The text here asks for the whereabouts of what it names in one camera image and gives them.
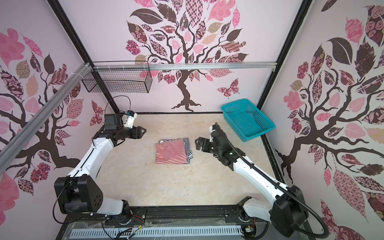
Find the blue white striped tank top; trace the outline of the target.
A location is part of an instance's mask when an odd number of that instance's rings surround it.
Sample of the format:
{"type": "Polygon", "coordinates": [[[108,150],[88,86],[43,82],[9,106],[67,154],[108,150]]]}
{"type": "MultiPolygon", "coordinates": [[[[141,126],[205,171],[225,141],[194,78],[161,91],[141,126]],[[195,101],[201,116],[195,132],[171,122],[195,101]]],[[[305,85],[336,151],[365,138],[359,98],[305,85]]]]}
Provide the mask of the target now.
{"type": "MultiPolygon", "coordinates": [[[[188,157],[188,163],[187,164],[189,164],[191,162],[191,159],[193,158],[193,153],[192,153],[191,146],[190,146],[190,140],[188,137],[178,138],[178,139],[183,139],[185,142],[185,148],[186,148],[186,153],[187,153],[187,157],[188,157]]],[[[162,139],[162,140],[159,140],[157,144],[165,142],[165,141],[171,141],[171,140],[176,140],[176,139],[162,139]]]]}

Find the red white striped tank top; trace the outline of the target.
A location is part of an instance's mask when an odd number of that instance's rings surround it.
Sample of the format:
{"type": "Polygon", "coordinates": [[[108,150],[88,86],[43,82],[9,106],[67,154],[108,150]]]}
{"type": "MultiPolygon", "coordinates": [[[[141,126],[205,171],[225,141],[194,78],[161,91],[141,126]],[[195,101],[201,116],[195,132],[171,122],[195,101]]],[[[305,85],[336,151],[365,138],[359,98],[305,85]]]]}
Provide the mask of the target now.
{"type": "Polygon", "coordinates": [[[187,163],[188,157],[183,139],[156,144],[155,164],[182,165],[187,163]]]}

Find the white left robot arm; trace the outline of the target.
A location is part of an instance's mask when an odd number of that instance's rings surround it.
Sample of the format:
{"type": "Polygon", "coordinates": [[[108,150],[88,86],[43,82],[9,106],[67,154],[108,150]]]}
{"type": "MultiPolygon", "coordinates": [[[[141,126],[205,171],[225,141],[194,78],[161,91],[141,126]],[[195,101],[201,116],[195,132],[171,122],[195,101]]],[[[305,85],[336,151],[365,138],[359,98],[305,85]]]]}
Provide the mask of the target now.
{"type": "Polygon", "coordinates": [[[62,214],[103,214],[131,218],[128,202],[104,197],[95,179],[114,147],[126,139],[141,139],[146,133],[146,129],[134,125],[137,116],[133,111],[105,115],[105,124],[92,137],[92,144],[85,156],[66,177],[58,178],[54,183],[56,204],[62,214]]]}

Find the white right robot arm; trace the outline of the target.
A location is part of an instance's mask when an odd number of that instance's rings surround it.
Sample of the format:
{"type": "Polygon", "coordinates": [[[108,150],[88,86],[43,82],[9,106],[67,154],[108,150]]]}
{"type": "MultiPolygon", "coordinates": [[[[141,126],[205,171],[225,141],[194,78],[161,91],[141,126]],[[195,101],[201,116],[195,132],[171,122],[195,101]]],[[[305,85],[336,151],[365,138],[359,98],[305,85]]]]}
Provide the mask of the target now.
{"type": "Polygon", "coordinates": [[[302,191],[288,187],[272,178],[227,138],[218,124],[210,127],[210,137],[195,140],[196,149],[212,154],[224,166],[243,176],[266,198],[265,203],[249,199],[242,204],[248,217],[270,222],[283,236],[289,238],[298,231],[309,216],[302,191]]]}

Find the teal plastic basket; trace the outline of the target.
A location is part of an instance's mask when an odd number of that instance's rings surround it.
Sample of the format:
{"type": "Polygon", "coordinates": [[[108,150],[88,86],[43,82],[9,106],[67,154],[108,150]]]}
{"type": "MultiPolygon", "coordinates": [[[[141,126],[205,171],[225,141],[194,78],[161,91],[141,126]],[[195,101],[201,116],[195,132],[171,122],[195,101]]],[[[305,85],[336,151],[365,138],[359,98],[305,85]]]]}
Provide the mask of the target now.
{"type": "Polygon", "coordinates": [[[241,99],[221,106],[225,120],[243,142],[260,137],[276,125],[251,101],[241,99]]]}

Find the aluminium rail back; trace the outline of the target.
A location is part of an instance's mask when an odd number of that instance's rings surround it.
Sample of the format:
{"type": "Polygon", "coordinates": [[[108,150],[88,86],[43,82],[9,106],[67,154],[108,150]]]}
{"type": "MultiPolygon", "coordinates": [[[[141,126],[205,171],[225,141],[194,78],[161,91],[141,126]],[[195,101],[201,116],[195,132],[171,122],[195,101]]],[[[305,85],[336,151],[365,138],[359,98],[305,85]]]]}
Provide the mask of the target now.
{"type": "Polygon", "coordinates": [[[149,71],[171,71],[171,70],[211,70],[211,69],[275,69],[276,62],[240,62],[240,63],[197,63],[197,64],[124,64],[113,65],[112,63],[102,62],[101,65],[94,63],[95,71],[101,70],[149,70],[149,71]]]}

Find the aluminium rail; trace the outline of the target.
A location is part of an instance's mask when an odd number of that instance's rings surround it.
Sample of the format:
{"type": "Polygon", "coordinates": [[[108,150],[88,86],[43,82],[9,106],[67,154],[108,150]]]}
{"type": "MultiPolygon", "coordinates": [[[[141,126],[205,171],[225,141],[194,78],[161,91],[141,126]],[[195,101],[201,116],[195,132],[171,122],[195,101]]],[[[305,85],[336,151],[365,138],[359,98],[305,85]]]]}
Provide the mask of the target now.
{"type": "Polygon", "coordinates": [[[112,63],[102,62],[101,65],[94,63],[95,71],[101,70],[149,70],[149,71],[171,71],[171,70],[211,70],[211,69],[275,69],[276,62],[240,62],[240,63],[197,63],[197,64],[124,64],[113,65],[112,63]]]}
{"type": "Polygon", "coordinates": [[[69,77],[65,84],[58,90],[56,94],[44,104],[34,117],[27,122],[25,127],[16,134],[16,136],[8,143],[1,151],[1,172],[6,171],[6,168],[12,163],[19,152],[24,148],[28,141],[38,132],[40,127],[51,116],[59,104],[70,94],[71,90],[92,71],[90,63],[83,63],[69,77]]]}

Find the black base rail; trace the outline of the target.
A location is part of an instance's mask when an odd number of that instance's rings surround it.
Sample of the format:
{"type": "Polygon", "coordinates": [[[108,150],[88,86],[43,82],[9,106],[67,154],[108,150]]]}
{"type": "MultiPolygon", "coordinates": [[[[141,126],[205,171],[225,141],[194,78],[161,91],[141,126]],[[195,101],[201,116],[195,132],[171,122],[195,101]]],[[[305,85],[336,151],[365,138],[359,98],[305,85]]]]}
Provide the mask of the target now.
{"type": "Polygon", "coordinates": [[[117,223],[144,224],[175,222],[179,220],[223,220],[226,224],[252,225],[262,223],[257,217],[249,217],[239,205],[207,205],[207,206],[154,206],[154,207],[130,207],[131,217],[126,219],[124,215],[101,214],[107,218],[109,225],[117,223]]]}

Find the black corner frame post left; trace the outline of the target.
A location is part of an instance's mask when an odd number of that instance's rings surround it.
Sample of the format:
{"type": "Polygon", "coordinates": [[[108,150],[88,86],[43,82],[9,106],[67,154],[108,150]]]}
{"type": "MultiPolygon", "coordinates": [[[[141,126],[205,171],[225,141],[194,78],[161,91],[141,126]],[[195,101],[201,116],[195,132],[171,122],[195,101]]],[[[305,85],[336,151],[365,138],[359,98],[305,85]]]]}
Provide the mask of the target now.
{"type": "MultiPolygon", "coordinates": [[[[76,30],[74,29],[72,23],[70,22],[68,16],[66,15],[62,5],[57,0],[47,0],[49,6],[53,10],[54,14],[58,18],[59,22],[61,23],[62,27],[64,28],[65,32],[67,33],[68,37],[70,38],[71,42],[73,43],[74,47],[76,48],[78,54],[80,55],[81,59],[86,63],[89,64],[90,67],[93,69],[95,67],[93,60],[91,59],[90,55],[88,54],[86,48],[84,47],[81,39],[79,38],[76,30]]],[[[115,114],[120,113],[120,109],[117,106],[115,100],[113,99],[111,93],[108,91],[107,86],[105,85],[104,81],[102,80],[100,74],[98,72],[95,72],[94,70],[91,71],[91,74],[96,82],[96,86],[90,88],[90,91],[93,89],[99,90],[104,97],[107,100],[107,106],[110,106],[115,114]]]]}

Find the black corner frame post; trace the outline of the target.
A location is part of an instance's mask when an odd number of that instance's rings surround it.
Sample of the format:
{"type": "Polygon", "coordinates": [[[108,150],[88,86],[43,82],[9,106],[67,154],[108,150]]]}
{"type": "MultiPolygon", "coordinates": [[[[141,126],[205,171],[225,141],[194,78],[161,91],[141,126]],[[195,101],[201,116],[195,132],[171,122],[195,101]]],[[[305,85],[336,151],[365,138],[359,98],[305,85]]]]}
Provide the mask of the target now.
{"type": "MultiPolygon", "coordinates": [[[[59,22],[61,23],[62,27],[64,28],[65,32],[67,33],[68,37],[70,38],[71,42],[73,43],[74,47],[76,48],[78,54],[80,55],[81,59],[86,63],[89,64],[90,67],[93,69],[95,67],[93,60],[91,59],[90,55],[88,54],[86,48],[84,47],[81,39],[79,38],[76,30],[74,29],[72,23],[70,22],[68,16],[66,15],[62,5],[57,0],[47,0],[49,6],[53,10],[54,14],[58,18],[59,22]]],[[[98,72],[95,72],[94,70],[91,71],[91,74],[96,82],[96,86],[90,88],[90,91],[93,89],[99,90],[104,97],[107,100],[107,106],[110,106],[115,114],[120,113],[120,109],[117,106],[115,100],[113,99],[111,93],[108,91],[107,86],[105,85],[104,81],[102,80],[100,74],[98,72]]]]}
{"type": "Polygon", "coordinates": [[[276,67],[274,68],[274,70],[272,71],[272,73],[270,74],[267,82],[266,82],[266,85],[262,91],[262,95],[259,99],[259,102],[258,102],[258,105],[257,107],[261,110],[263,108],[263,106],[265,105],[266,103],[266,100],[267,100],[267,97],[273,87],[273,84],[275,83],[275,80],[281,70],[281,68],[283,67],[283,64],[287,58],[287,55],[294,43],[294,40],[296,39],[296,36],[298,35],[298,32],[299,30],[301,29],[302,25],[303,25],[303,22],[307,16],[307,14],[309,13],[310,11],[310,8],[312,6],[312,3],[313,1],[312,0],[304,0],[302,1],[300,7],[299,7],[299,10],[298,10],[298,13],[292,23],[292,26],[289,30],[289,33],[288,33],[288,36],[286,37],[286,40],[283,44],[283,47],[278,55],[278,58],[277,58],[277,65],[276,67]]]}

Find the aluminium rail left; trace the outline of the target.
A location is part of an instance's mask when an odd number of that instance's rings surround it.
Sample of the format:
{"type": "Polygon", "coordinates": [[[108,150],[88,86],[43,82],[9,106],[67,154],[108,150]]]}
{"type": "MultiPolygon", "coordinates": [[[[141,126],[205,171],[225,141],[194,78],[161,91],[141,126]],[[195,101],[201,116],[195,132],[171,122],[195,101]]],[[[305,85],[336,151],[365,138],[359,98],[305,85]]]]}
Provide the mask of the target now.
{"type": "Polygon", "coordinates": [[[6,168],[12,163],[19,152],[24,148],[28,141],[38,132],[40,127],[51,116],[59,104],[70,94],[71,90],[92,71],[90,63],[83,63],[69,77],[65,84],[58,90],[56,94],[44,104],[34,117],[27,122],[25,127],[16,134],[16,136],[8,143],[1,151],[1,172],[6,171],[6,168]]]}

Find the black corner frame post right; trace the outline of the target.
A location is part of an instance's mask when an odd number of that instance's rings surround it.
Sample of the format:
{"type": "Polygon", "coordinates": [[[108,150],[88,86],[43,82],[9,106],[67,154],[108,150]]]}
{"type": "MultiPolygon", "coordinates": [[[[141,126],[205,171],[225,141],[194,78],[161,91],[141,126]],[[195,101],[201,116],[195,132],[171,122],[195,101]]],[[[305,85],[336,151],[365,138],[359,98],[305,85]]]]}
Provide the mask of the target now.
{"type": "Polygon", "coordinates": [[[299,7],[299,10],[298,10],[298,13],[292,23],[292,26],[289,30],[289,33],[288,33],[288,36],[286,37],[286,40],[283,44],[283,47],[278,55],[278,58],[277,58],[277,65],[276,67],[274,68],[274,70],[272,71],[272,73],[270,74],[267,82],[266,82],[266,85],[262,91],[262,95],[259,99],[259,102],[258,102],[258,105],[257,107],[261,110],[263,108],[263,106],[265,105],[266,103],[266,100],[267,100],[267,97],[273,87],[273,84],[275,83],[275,80],[281,70],[281,68],[283,67],[283,64],[287,58],[287,55],[294,43],[294,40],[296,39],[296,36],[298,35],[298,32],[299,30],[301,29],[302,25],[303,25],[303,22],[307,16],[307,14],[309,13],[310,11],[310,8],[312,6],[312,3],[313,1],[312,0],[304,0],[302,1],[300,7],[299,7]]]}

